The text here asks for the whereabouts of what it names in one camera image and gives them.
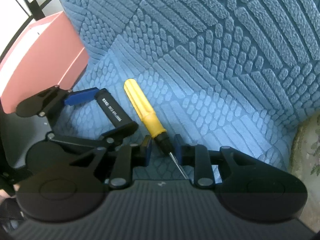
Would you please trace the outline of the person's hand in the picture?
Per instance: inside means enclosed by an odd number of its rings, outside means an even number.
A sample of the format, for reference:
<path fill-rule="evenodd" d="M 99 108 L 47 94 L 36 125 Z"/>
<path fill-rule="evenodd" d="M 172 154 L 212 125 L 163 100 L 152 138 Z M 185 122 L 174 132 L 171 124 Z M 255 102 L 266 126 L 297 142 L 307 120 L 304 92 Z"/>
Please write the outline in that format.
<path fill-rule="evenodd" d="M 7 198 L 15 198 L 15 196 L 16 196 L 16 193 L 17 193 L 17 191 L 19 190 L 19 188 L 20 188 L 20 185 L 19 184 L 15 184 L 15 185 L 13 185 L 13 187 L 14 187 L 14 191 L 13 191 L 13 193 L 9 193 L 9 190 L 5 190 L 5 189 L 1 189 L 0 190 L 0 199 L 1 199 L 1 202 L 3 202 L 5 199 L 7 199 Z"/>

